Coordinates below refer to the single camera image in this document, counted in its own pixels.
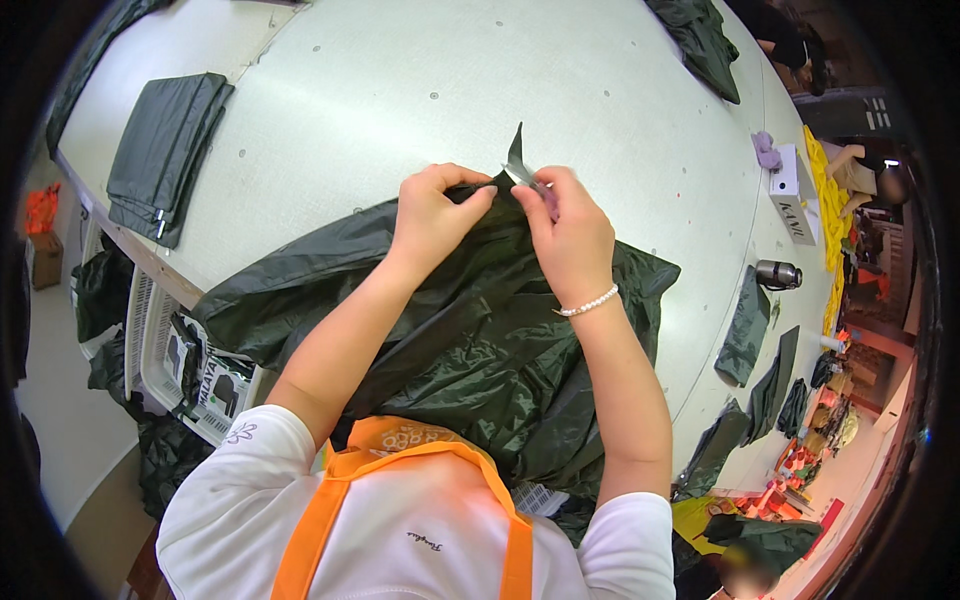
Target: folded fabric stack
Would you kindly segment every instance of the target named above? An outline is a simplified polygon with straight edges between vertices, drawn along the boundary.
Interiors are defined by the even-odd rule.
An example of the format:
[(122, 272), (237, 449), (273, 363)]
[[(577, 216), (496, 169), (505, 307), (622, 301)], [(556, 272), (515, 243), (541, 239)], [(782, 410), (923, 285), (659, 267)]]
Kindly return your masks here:
[(107, 181), (112, 222), (177, 246), (206, 146), (232, 91), (216, 73), (143, 86)]

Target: hand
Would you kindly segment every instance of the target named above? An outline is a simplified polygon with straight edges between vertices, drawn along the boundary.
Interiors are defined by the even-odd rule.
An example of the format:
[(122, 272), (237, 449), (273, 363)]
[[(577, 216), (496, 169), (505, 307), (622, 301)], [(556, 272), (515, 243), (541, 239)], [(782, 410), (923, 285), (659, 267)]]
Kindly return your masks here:
[(576, 308), (613, 287), (613, 227), (604, 211), (565, 167), (545, 167), (534, 177), (552, 183), (560, 218), (553, 223), (543, 198), (526, 185), (513, 194), (527, 215), (534, 251), (563, 308)]
[(387, 257), (422, 281), (449, 256), (490, 210), (496, 186), (478, 189), (462, 204), (444, 191), (458, 183), (484, 183), (492, 178), (451, 162), (432, 164), (400, 185), (394, 241)]

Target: bracelet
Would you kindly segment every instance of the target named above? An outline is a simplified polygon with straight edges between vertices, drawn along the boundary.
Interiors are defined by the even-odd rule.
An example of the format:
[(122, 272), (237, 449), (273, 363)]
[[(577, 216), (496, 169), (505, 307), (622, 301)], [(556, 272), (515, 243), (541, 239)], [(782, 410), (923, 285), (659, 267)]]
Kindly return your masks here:
[(613, 295), (616, 294), (616, 291), (617, 291), (618, 289), (620, 289), (620, 288), (618, 288), (618, 287), (616, 286), (616, 284), (614, 284), (613, 287), (610, 288), (610, 291), (609, 291), (609, 292), (607, 292), (606, 294), (604, 294), (604, 295), (601, 296), (600, 298), (594, 300), (593, 302), (587, 302), (586, 304), (584, 304), (583, 306), (581, 306), (581, 307), (579, 307), (579, 308), (561, 308), (560, 310), (557, 310), (556, 308), (554, 308), (554, 309), (552, 309), (552, 310), (553, 310), (553, 312), (557, 313), (557, 314), (560, 315), (561, 317), (572, 317), (573, 315), (579, 315), (579, 314), (581, 314), (581, 313), (587, 312), (587, 311), (590, 310), (591, 308), (596, 308), (596, 307), (599, 306), (600, 304), (603, 304), (603, 303), (606, 302), (607, 300), (613, 298)]

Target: white table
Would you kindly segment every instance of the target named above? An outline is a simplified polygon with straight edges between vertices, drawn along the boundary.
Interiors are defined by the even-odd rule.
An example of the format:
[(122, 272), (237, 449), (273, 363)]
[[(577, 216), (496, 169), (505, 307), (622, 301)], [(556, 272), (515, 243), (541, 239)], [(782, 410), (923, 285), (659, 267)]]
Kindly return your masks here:
[[(727, 395), (712, 363), (747, 262), (804, 268), (804, 288), (784, 295), (780, 327), (819, 321), (828, 289), (818, 283), (828, 280), (823, 248), (792, 246), (749, 136), (765, 127), (803, 146), (799, 116), (750, 34), (716, 4), (740, 50), (739, 106), (690, 75), (641, 0), (324, 0), (296, 15), (188, 0), (113, 43), (60, 147), (107, 205), (110, 164), (142, 85), (227, 75), (237, 89), (180, 245), (147, 246), (206, 291), (354, 208), (392, 198), (431, 162), (496, 173), (523, 121), (528, 164), (573, 166), (618, 239), (683, 268), (663, 297), (657, 364), (681, 468)], [(764, 351), (776, 347), (768, 337)], [(798, 367), (802, 356), (798, 349)], [(765, 365), (761, 357), (755, 376)]]

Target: purple cloth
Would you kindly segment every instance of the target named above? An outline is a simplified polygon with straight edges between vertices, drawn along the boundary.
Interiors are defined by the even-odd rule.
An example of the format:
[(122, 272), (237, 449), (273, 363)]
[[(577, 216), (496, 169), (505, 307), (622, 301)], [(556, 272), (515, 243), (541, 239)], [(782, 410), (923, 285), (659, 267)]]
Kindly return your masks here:
[(774, 138), (767, 132), (751, 133), (750, 139), (754, 140), (754, 150), (756, 150), (756, 161), (764, 169), (779, 169), (783, 166), (780, 159), (780, 153), (774, 150)]

